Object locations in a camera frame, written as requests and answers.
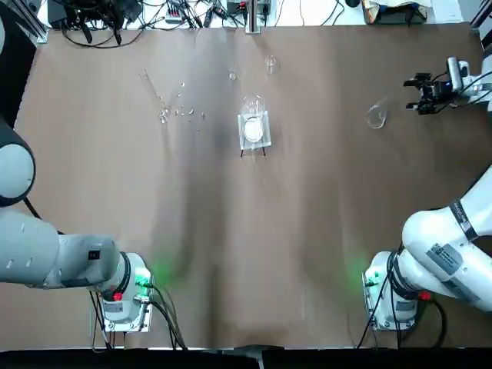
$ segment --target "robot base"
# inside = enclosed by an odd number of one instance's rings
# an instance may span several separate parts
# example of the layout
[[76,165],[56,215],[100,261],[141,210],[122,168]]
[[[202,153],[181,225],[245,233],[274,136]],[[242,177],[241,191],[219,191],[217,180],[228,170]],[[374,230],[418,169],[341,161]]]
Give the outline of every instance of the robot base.
[[[381,292],[381,286],[386,278],[386,269],[374,272],[369,268],[362,273],[362,290],[364,292],[364,306],[366,309],[367,319],[371,318],[377,298]],[[391,296],[389,282],[384,285],[384,293],[381,297],[376,311],[372,317],[371,328],[374,331],[396,331],[397,326],[391,310]],[[401,331],[412,328],[415,325],[415,318],[410,317],[405,320],[398,319],[398,325]]]
[[152,305],[142,304],[138,316],[131,323],[115,323],[105,318],[106,332],[148,332],[151,326]]
[[120,301],[103,300],[107,332],[148,332],[151,323],[152,289],[143,287],[151,283],[150,271],[144,260],[135,253],[127,253],[130,262],[128,286]]

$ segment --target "table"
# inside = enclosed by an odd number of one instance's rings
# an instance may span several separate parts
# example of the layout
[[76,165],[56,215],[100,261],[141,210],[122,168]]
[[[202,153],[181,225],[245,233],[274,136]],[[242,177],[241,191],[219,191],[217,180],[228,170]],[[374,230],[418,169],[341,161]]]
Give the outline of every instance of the table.
[[[265,55],[280,63],[269,77]],[[418,93],[403,80],[442,72],[449,55],[480,71],[467,25],[149,31],[108,51],[54,32],[16,125],[37,160],[30,199],[63,232],[111,234],[141,254],[171,289],[188,346],[352,346],[372,257],[398,246],[409,215],[462,195],[492,158],[484,109],[404,110]],[[168,104],[194,114],[158,123],[144,70]],[[273,145],[240,159],[236,115],[256,94]],[[393,102],[374,131],[365,115],[383,95]],[[0,292],[2,348],[89,346],[85,290]],[[490,316],[440,301],[447,346],[492,345]],[[429,309],[406,344],[431,345],[438,330]],[[164,347],[167,336],[155,314],[127,344]]]
[[[162,4],[162,0],[147,0],[145,3],[160,5]],[[328,22],[324,23],[324,25],[332,25],[338,13],[341,12],[340,6],[335,8],[337,5],[335,0],[272,0],[271,4],[271,14],[268,16],[267,26],[274,26],[277,23],[277,20],[278,26],[302,25],[300,6],[302,8],[302,15],[306,26],[321,25],[323,21],[325,21],[332,13],[333,9],[335,9],[333,16],[328,20]],[[222,5],[225,7],[226,2],[222,1]],[[204,21],[204,14],[207,11],[208,6],[208,4],[202,2],[197,6],[197,13],[202,15],[202,21]],[[429,11],[427,23],[459,23],[463,21],[460,6],[457,0],[433,0],[432,6],[433,8]],[[151,21],[152,16],[154,16],[158,10],[158,8],[150,5],[145,5],[144,9],[146,22]],[[165,9],[159,13],[159,16],[164,14]],[[43,23],[49,26],[48,9],[46,3],[39,10],[38,17]],[[224,25],[230,27],[235,26],[235,24],[230,20],[227,20]],[[350,8],[345,5],[345,11],[341,14],[340,18],[337,19],[337,25],[365,25],[361,6],[359,5],[356,8]],[[140,26],[140,23],[135,22],[129,25],[129,28],[135,29],[138,26]],[[162,21],[156,24],[156,27],[172,28],[173,25],[169,25]],[[218,17],[214,17],[211,23],[211,28],[217,27],[222,27],[222,21]]]

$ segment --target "cable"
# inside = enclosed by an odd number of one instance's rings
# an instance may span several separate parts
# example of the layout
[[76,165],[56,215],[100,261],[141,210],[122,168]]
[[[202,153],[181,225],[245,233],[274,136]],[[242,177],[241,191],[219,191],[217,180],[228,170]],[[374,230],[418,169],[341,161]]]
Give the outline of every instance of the cable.
[[447,71],[445,71],[444,73],[441,73],[439,75],[436,75],[434,78],[432,78],[431,82],[434,82],[436,81],[438,78],[442,77],[443,75],[446,75],[447,74]]
[[391,294],[391,310],[393,312],[394,327],[397,334],[397,349],[399,349],[401,346],[400,322],[397,321],[397,315],[394,311],[393,286],[391,285],[391,283],[390,283],[390,294]]
[[429,304],[434,305],[437,308],[437,311],[439,311],[440,314],[440,333],[439,337],[437,338],[436,343],[434,344],[433,348],[439,348],[442,347],[444,343],[444,339],[446,337],[447,333],[447,316],[446,313],[442,307],[441,304],[439,304],[436,300],[431,299],[428,301]]
[[284,2],[285,2],[285,0],[282,0],[282,3],[280,4],[280,11],[278,12],[277,21],[275,22],[274,27],[277,27],[277,23],[278,23],[278,21],[280,21],[280,16],[282,14],[282,8],[284,7]]
[[376,348],[379,348],[379,344],[377,343],[377,338],[376,338],[376,332],[374,331],[374,329],[371,329],[371,332],[372,332],[372,337],[374,338],[374,345]]
[[466,104],[464,105],[458,105],[456,108],[464,108],[465,106],[469,106],[469,105],[473,105],[473,104],[476,104],[478,103],[479,101],[485,99],[490,93],[492,92],[492,90],[489,90],[487,93],[481,95],[479,98],[476,98],[475,100],[473,101],[469,101],[467,102]]
[[337,22],[337,20],[338,20],[338,17],[340,17],[340,16],[341,16],[342,14],[344,14],[344,12],[345,12],[345,7],[344,7],[344,5],[343,5],[341,2],[339,2],[338,0],[336,0],[336,1],[337,1],[337,5],[341,6],[341,12],[339,12],[339,13],[338,13],[337,17],[335,18],[335,20],[333,21],[333,23],[332,23],[331,25],[335,25],[335,23],[336,23],[336,22]]
[[176,307],[175,307],[175,303],[172,300],[171,294],[169,294],[169,291],[166,288],[164,288],[164,292],[166,293],[169,301],[171,302],[171,310],[170,310],[168,309],[168,304],[166,303],[164,296],[162,296],[161,291],[159,291],[159,289],[155,287],[153,284],[151,284],[150,287],[157,291],[160,299],[162,300],[162,304],[164,305],[164,310],[166,312],[170,311],[171,313],[173,328],[175,329],[176,341],[178,341],[181,347],[186,347],[185,341],[183,340],[183,336],[181,335],[181,329],[178,323],[178,316],[176,314]]
[[36,209],[34,209],[34,206],[32,206],[31,202],[29,201],[28,197],[26,196],[24,198],[24,204],[25,206],[29,209],[29,211],[31,212],[32,216],[34,216],[35,218],[39,219],[40,221],[42,221],[43,219],[41,218],[41,215],[39,215],[39,213],[36,211]]
[[437,109],[436,111],[432,112],[431,114],[437,114],[441,111],[443,111],[445,108],[447,108],[451,103],[454,102],[454,100],[456,100],[457,98],[459,98],[467,89],[469,89],[471,86],[473,86],[475,84],[475,82],[477,81],[480,81],[482,78],[485,78],[487,77],[488,75],[492,75],[492,71],[488,71],[487,73],[483,74],[483,75],[479,75],[478,77],[476,77],[467,87],[463,88],[460,93],[456,96],[456,98],[454,98],[453,100],[450,100],[448,101],[446,104],[444,104],[442,107],[440,107],[439,109]]
[[105,40],[105,41],[104,41],[104,42],[102,42],[102,43],[95,44],[95,45],[91,45],[91,44],[83,44],[83,43],[81,43],[81,42],[76,42],[76,41],[72,40],[72,39],[71,39],[71,38],[67,35],[67,33],[66,33],[66,32],[67,32],[67,30],[66,30],[65,28],[63,28],[63,27],[61,28],[61,33],[62,33],[62,34],[63,34],[63,36],[64,36],[64,37],[65,37],[68,41],[70,41],[72,44],[77,45],[77,46],[81,46],[81,47],[83,47],[83,48],[99,48],[99,49],[122,48],[122,47],[124,47],[124,46],[131,45],[131,44],[133,44],[135,41],[137,41],[137,40],[140,38],[140,36],[142,35],[142,33],[144,32],[145,27],[148,27],[149,25],[153,25],[153,24],[156,22],[156,21],[155,21],[155,19],[156,19],[157,15],[158,15],[158,14],[159,14],[159,12],[162,10],[162,8],[164,8],[164,6],[165,6],[166,4],[167,4],[167,1],[166,1],[166,2],[164,2],[164,3],[162,3],[162,4],[160,5],[159,10],[157,10],[157,12],[156,12],[156,13],[154,14],[154,16],[151,18],[150,22],[149,22],[149,23],[146,23],[145,25],[143,25],[143,26],[141,26],[141,27],[139,27],[139,28],[141,28],[141,31],[140,31],[140,32],[139,32],[139,33],[138,33],[138,34],[137,34],[137,35],[136,35],[136,36],[135,36],[135,37],[134,37],[131,41],[126,42],[126,43],[124,43],[124,44],[120,44],[120,45],[109,45],[109,46],[102,46],[102,44],[104,44],[104,43],[108,42],[108,41],[109,41],[109,39],[108,39],[108,40]]
[[304,17],[302,16],[302,0],[299,0],[299,13],[301,14],[302,18],[302,26],[304,27]]
[[393,264],[394,258],[392,256],[394,254],[395,255],[394,257],[396,257],[396,255],[398,255],[402,249],[403,249],[403,242],[400,242],[400,246],[398,247],[398,249],[396,251],[394,251],[393,253],[391,253],[390,256],[388,257],[387,264],[386,264],[386,266],[387,266],[386,278],[384,279],[383,284],[381,285],[381,290],[379,291],[379,295],[377,296],[376,304],[373,307],[373,311],[371,313],[371,316],[367,320],[367,324],[366,324],[366,327],[364,329],[364,333],[362,334],[361,341],[357,345],[357,348],[360,348],[362,345],[362,342],[364,341],[364,338],[365,338],[366,333],[367,333],[367,329],[369,328],[369,325],[372,322],[374,314],[376,313],[377,306],[379,305],[379,301],[381,300],[381,297],[383,296],[384,286],[385,286],[386,282],[388,280],[390,280],[390,276],[392,276],[393,267],[394,267],[394,264]]
[[[98,306],[101,309],[101,316],[99,316],[99,309],[96,306],[96,302],[94,300],[94,296],[92,295],[92,291],[89,291],[89,296],[91,297],[92,307],[94,308],[96,321],[99,322],[99,327],[101,328],[101,334],[102,334],[103,339],[105,340],[106,350],[111,350],[112,349],[112,346],[111,346],[111,336],[110,336],[110,340],[108,340],[108,337],[106,336],[106,332],[105,332],[104,315],[102,314],[101,303],[99,301],[99,297],[96,295],[96,299],[98,301]],[[93,351],[95,351],[95,349],[94,349],[95,329],[94,329],[94,332],[93,332],[93,335],[92,336],[93,336],[93,338],[92,338],[92,349],[93,349]]]
[[162,314],[162,316],[164,317],[164,319],[168,323],[169,335],[170,335],[170,338],[171,338],[171,344],[173,345],[173,348],[175,348],[174,347],[174,342],[173,342],[173,338],[175,338],[178,341],[178,343],[181,346],[181,348],[183,350],[187,350],[188,348],[185,346],[185,344],[183,342],[180,342],[179,341],[179,338],[177,336],[175,327],[173,326],[173,324],[171,322],[171,319],[169,318],[168,312],[165,309],[163,309],[162,306],[160,304],[158,304],[157,302],[155,302],[155,301],[151,301],[150,304],[152,304],[157,310],[159,310],[159,312]]
[[387,282],[387,274],[386,274],[386,278],[383,281],[383,284],[381,285],[381,291],[379,291],[379,295],[377,296],[376,304],[374,305],[371,316],[367,320],[366,328],[364,328],[364,333],[362,334],[361,340],[359,341],[359,344],[357,345],[356,348],[361,348],[362,342],[364,342],[364,338],[366,337],[367,329],[369,328],[369,325],[371,325],[372,319],[374,317],[374,313],[376,312],[377,306],[379,305],[379,301],[381,300],[381,297],[383,296],[383,290],[384,290],[384,286],[385,286],[386,282]]
[[335,7],[334,7],[334,8],[333,8],[333,10],[331,11],[331,13],[330,13],[330,15],[328,16],[328,18],[326,18],[326,19],[324,20],[324,22],[320,24],[320,26],[324,25],[324,23],[326,23],[326,22],[328,22],[328,21],[330,20],[331,16],[335,13],[335,10],[337,10],[338,4],[340,4],[340,2],[337,2],[337,3],[335,4]]

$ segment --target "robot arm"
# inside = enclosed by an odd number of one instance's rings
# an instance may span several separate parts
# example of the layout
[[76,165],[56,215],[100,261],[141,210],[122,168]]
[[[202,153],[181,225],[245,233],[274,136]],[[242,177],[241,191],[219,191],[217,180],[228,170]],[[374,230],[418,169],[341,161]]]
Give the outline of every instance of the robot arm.
[[[407,109],[427,115],[436,114],[448,105],[490,103],[492,56],[484,59],[481,75],[471,75],[468,63],[458,61],[454,56],[447,59],[446,66],[447,72],[444,74],[448,79],[445,81],[438,81],[440,76],[431,78],[430,73],[417,73],[404,82],[404,87],[413,86],[421,93],[420,101],[408,103]],[[462,101],[461,105],[454,104],[458,100]],[[492,111],[492,105],[489,104],[488,110]]]
[[27,196],[34,179],[31,149],[0,117],[0,282],[89,288],[101,294],[113,331],[142,330],[151,311],[142,302],[151,296],[145,286],[152,283],[144,261],[120,252],[110,237],[58,234],[51,224],[10,208]]
[[[422,290],[492,311],[492,258],[473,244],[476,238],[492,234],[491,188],[489,167],[460,200],[410,216],[402,233],[404,249],[374,257],[363,282],[368,313],[382,296],[374,313],[377,329],[395,330],[396,324],[401,330],[412,327]],[[392,284],[383,283],[388,273]]]

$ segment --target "clear glass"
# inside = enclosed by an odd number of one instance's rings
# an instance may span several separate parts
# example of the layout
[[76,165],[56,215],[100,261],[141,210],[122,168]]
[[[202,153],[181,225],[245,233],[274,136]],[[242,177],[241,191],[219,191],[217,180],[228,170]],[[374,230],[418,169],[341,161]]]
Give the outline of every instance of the clear glass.
[[275,56],[267,56],[264,63],[267,66],[267,75],[273,75],[278,70],[278,60]]
[[231,81],[235,81],[236,79],[238,79],[238,75],[236,74],[236,68],[229,68],[228,76]]
[[243,98],[241,103],[241,114],[261,115],[264,112],[264,99],[261,96],[249,96]]
[[159,113],[157,120],[159,123],[164,124],[169,121],[169,106],[165,103],[162,96],[157,93],[154,84],[152,83],[150,77],[146,70],[144,70],[143,74],[139,74],[140,79],[144,82],[145,86],[149,90],[151,96],[155,98],[155,101],[159,107]]
[[373,129],[384,126],[387,119],[388,98],[383,97],[376,104],[372,105],[367,111],[367,123]]
[[261,96],[243,98],[238,115],[241,150],[254,150],[271,145],[268,112]]

